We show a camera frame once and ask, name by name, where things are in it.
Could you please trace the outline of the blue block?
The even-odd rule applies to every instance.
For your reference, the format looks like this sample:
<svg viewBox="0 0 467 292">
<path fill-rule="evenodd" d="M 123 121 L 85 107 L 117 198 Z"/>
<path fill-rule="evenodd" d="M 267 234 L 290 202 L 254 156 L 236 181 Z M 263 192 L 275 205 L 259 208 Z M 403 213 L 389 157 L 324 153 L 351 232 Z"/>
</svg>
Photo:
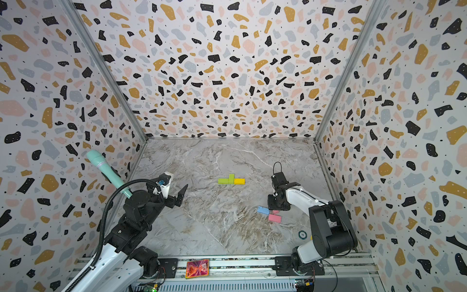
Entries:
<svg viewBox="0 0 467 292">
<path fill-rule="evenodd" d="M 270 211 L 268 208 L 265 208 L 265 207 L 262 207 L 262 206 L 258 206 L 257 207 L 257 212 L 259 214 L 263 214 L 263 215 L 269 215 L 270 214 Z"/>
</svg>

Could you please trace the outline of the yellow block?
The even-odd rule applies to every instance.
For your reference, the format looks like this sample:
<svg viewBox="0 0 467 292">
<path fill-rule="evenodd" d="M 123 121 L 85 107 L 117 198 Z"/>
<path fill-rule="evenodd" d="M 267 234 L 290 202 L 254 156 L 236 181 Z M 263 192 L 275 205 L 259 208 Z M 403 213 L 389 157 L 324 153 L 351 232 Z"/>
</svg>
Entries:
<svg viewBox="0 0 467 292">
<path fill-rule="evenodd" d="M 233 181 L 233 183 L 234 183 L 235 185 L 245 185 L 246 180 L 245 180 L 245 179 L 242 179 L 242 178 L 236 178 L 236 179 Z"/>
</svg>

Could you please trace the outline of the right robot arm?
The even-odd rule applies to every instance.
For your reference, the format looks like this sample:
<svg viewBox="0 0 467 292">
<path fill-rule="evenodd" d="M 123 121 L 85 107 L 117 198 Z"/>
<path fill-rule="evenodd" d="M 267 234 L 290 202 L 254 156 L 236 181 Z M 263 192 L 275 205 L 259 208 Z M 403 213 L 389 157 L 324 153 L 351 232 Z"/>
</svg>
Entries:
<svg viewBox="0 0 467 292">
<path fill-rule="evenodd" d="M 268 196 L 269 210 L 289 211 L 297 207 L 310 220 L 311 237 L 293 249 L 291 266 L 300 273 L 331 256 L 342 256 L 355 249 L 358 240 L 343 203 L 328 201 L 306 191 L 299 183 L 289 182 L 282 172 L 271 177 L 273 194 Z"/>
</svg>

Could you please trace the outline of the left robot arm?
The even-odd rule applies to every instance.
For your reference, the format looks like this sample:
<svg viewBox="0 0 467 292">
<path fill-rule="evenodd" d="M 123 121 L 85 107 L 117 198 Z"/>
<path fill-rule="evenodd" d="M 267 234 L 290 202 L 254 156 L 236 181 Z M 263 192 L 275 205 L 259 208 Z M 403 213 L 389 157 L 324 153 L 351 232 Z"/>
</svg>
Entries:
<svg viewBox="0 0 467 292">
<path fill-rule="evenodd" d="M 165 195 L 172 176 L 164 173 L 149 179 L 137 179 L 119 186 L 105 205 L 95 255 L 64 288 L 66 292 L 123 292 L 141 277 L 156 283 L 175 276 L 177 259 L 159 260 L 158 254 L 141 243 L 165 208 L 180 207 L 188 185 L 177 196 Z M 106 233 L 107 215 L 113 200 L 125 194 L 124 215 Z"/>
</svg>

